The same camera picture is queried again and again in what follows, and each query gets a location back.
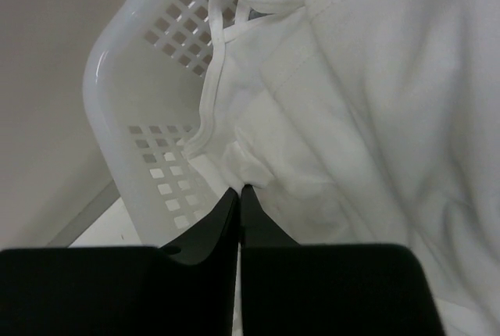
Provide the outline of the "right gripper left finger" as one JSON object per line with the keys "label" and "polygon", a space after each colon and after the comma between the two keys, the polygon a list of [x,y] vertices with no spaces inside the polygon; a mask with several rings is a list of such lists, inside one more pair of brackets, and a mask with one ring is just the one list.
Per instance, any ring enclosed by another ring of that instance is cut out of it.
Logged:
{"label": "right gripper left finger", "polygon": [[4,335],[229,335],[239,197],[162,246],[1,253]]}

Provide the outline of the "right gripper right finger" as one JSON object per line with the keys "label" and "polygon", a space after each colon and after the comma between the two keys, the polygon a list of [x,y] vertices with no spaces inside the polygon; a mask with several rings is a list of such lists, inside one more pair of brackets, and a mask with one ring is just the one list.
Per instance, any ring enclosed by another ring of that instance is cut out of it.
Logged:
{"label": "right gripper right finger", "polygon": [[301,245],[241,192],[246,335],[442,335],[418,259],[393,244]]}

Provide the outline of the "white tank top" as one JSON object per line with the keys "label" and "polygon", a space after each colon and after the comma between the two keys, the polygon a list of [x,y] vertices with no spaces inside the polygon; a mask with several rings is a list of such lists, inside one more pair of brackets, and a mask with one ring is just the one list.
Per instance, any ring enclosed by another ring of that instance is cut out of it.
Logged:
{"label": "white tank top", "polygon": [[450,335],[499,332],[499,0],[209,0],[189,163],[296,241],[420,260]]}

